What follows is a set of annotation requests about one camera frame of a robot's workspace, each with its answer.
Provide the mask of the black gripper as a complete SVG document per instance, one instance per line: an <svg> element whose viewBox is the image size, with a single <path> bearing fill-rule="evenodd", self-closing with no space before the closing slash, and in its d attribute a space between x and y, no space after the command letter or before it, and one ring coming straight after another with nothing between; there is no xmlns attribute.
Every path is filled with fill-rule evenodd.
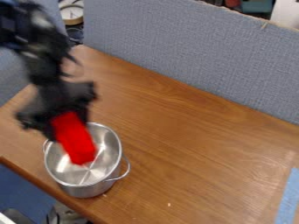
<svg viewBox="0 0 299 224"><path fill-rule="evenodd" d="M36 93L14 113L21 127L25 130L38 130L50 141L56 141L52 118L72 111L86 124L89 122L88 105L97 98L92 81L70 82L61 76L62 73L29 74L29 82L36 87Z"/></svg>

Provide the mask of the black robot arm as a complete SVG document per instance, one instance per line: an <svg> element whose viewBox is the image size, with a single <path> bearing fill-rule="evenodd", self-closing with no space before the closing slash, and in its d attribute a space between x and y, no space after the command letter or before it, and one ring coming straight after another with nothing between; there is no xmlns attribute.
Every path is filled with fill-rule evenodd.
<svg viewBox="0 0 299 224"><path fill-rule="evenodd" d="M0 47L13 51L25 67L36 96L16 112L25 129L38 130L48 139L57 139L53 120L68 112L88 121L88 105L97 98L92 81L69 82L61 62L73 57L66 36L42 6L30 0L0 0Z"/></svg>

